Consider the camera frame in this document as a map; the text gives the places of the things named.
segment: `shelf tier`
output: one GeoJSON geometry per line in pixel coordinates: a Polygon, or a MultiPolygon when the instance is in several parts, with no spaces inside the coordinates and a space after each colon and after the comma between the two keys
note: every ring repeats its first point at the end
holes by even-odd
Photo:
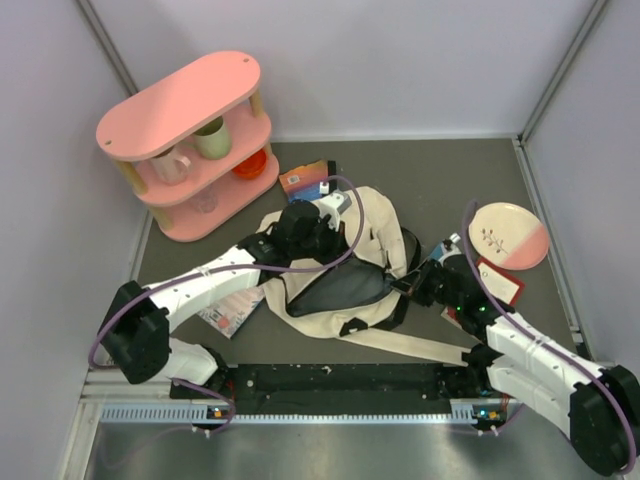
{"type": "Polygon", "coordinates": [[[192,170],[184,182],[167,185],[162,182],[150,162],[140,162],[136,170],[147,184],[148,190],[138,194],[138,198],[147,205],[170,207],[189,199],[204,187],[242,163],[269,141],[271,121],[263,113],[254,117],[249,105],[234,107],[223,115],[231,134],[231,151],[219,160],[208,160],[201,157],[197,150],[185,140],[178,146],[181,153],[189,157],[192,170]]]}
{"type": "Polygon", "coordinates": [[[278,180],[280,167],[271,155],[262,174],[253,180],[244,180],[233,172],[220,177],[214,184],[218,206],[211,213],[200,213],[189,202],[166,209],[173,227],[162,229],[165,235],[178,242],[199,240],[269,190],[278,180]]]}
{"type": "Polygon", "coordinates": [[[109,110],[96,130],[98,145],[123,162],[151,158],[249,98],[259,82],[260,65],[250,55],[205,55],[109,110]]]}

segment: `glass cup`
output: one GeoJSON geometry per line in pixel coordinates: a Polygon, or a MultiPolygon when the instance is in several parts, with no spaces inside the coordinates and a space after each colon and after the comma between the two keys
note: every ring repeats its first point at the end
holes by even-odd
{"type": "Polygon", "coordinates": [[[200,213],[211,213],[218,206],[218,197],[215,194],[215,188],[207,185],[189,199],[191,206],[200,213]]]}
{"type": "Polygon", "coordinates": [[[156,171],[158,178],[167,185],[184,182],[191,171],[191,161],[176,147],[171,147],[149,161],[156,171]]]}

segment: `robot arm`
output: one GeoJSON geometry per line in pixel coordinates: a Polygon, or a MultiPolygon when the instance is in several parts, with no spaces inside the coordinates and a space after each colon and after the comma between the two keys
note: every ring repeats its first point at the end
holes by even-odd
{"type": "MultiPolygon", "coordinates": [[[[341,192],[325,197],[318,207],[293,203],[267,231],[248,236],[206,265],[160,284],[123,285],[101,330],[117,312],[126,313],[104,335],[102,345],[132,384],[160,375],[210,385],[222,359],[202,346],[172,339],[170,333],[211,303],[277,276],[293,260],[314,258],[327,264],[340,257],[348,250],[340,213],[349,204],[341,192]],[[262,271],[251,265],[262,266],[262,271]],[[148,295],[154,288],[157,291],[148,295]]],[[[466,258],[451,243],[441,258],[427,259],[393,286],[421,305],[437,302],[457,310],[461,328],[481,342],[464,358],[479,390],[504,392],[527,404],[556,425],[598,473],[610,475],[625,465],[635,449],[611,401],[589,375],[620,405],[637,446],[640,385],[631,372],[621,366],[605,369],[577,357],[498,300],[516,325],[512,324],[489,301],[466,258]]]]}
{"type": "Polygon", "coordinates": [[[637,447],[640,385],[635,376],[622,366],[608,369],[580,358],[494,299],[507,319],[487,298],[466,257],[451,241],[444,245],[448,251],[441,258],[427,259],[394,288],[421,305],[456,310],[460,327],[481,342],[463,357],[479,391],[506,393],[542,415],[596,472],[611,475],[623,468],[631,446],[612,402],[595,382],[622,408],[637,447]]]}
{"type": "Polygon", "coordinates": [[[131,302],[135,305],[104,336],[102,345],[129,383],[143,383],[155,376],[181,378],[196,385],[207,383],[222,359],[200,345],[170,338],[171,332],[227,295],[279,275],[269,267],[282,270],[302,258],[322,264],[337,259],[348,249],[340,213],[350,204],[350,198],[339,191],[324,197],[317,206],[292,203],[267,231],[249,235],[212,262],[146,287],[135,281],[123,285],[101,329],[118,311],[131,302]],[[149,290],[156,291],[143,298],[149,290]]]}

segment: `plate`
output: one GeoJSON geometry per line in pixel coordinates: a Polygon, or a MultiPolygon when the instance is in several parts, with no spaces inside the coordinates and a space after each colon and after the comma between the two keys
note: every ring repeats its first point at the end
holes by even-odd
{"type": "Polygon", "coordinates": [[[508,270],[539,264],[549,251],[549,234],[526,208],[512,203],[491,203],[476,212],[469,239],[477,252],[508,270]]]}

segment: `white wall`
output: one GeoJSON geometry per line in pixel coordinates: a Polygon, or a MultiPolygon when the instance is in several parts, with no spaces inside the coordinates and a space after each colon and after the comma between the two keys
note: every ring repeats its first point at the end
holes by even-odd
{"type": "Polygon", "coordinates": [[[611,2],[531,140],[598,358],[640,374],[640,2],[611,2]]]}
{"type": "Polygon", "coordinates": [[[592,0],[93,0],[139,86],[197,57],[263,66],[280,139],[519,133],[592,0]]]}
{"type": "Polygon", "coordinates": [[[0,45],[0,477],[47,479],[142,207],[95,143],[124,95],[73,2],[6,2],[0,45]]]}

